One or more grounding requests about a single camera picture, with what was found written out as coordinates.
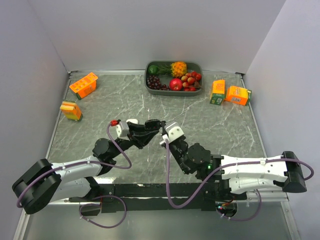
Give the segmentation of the white earbud charging case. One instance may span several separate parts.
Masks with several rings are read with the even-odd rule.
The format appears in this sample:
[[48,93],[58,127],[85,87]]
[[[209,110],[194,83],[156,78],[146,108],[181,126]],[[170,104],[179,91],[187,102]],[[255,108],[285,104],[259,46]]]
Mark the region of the white earbud charging case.
[[135,118],[127,119],[126,122],[127,122],[127,123],[136,124],[136,125],[139,124],[139,121],[138,121],[137,119],[135,119]]

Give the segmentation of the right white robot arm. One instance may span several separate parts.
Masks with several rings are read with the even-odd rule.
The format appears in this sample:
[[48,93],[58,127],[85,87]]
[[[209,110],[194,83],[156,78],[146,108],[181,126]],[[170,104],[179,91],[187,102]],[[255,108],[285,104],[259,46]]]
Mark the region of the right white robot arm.
[[285,193],[307,191],[301,162],[292,151],[262,158],[212,154],[199,143],[191,146],[177,122],[162,123],[163,147],[168,148],[182,172],[203,182],[219,183],[223,199],[255,189],[279,187]]

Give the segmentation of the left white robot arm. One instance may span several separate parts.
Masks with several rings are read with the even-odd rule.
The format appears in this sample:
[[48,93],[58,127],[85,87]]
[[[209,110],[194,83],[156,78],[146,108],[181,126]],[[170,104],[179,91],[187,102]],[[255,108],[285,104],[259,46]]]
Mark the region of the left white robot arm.
[[127,170],[132,162],[125,151],[135,146],[143,149],[161,128],[158,119],[144,124],[112,120],[107,128],[116,128],[117,138],[98,139],[92,155],[70,162],[50,163],[46,158],[33,164],[15,183],[12,190],[17,197],[16,206],[28,215],[35,214],[49,203],[73,197],[87,201],[95,200],[100,186],[95,177],[108,173],[113,168]]

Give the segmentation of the black earbud charging case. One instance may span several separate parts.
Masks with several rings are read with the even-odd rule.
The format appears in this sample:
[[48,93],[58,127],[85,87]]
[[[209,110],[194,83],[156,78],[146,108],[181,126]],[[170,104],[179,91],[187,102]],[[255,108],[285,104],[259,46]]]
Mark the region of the black earbud charging case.
[[161,121],[158,119],[149,119],[144,123],[146,131],[155,131],[161,128]]

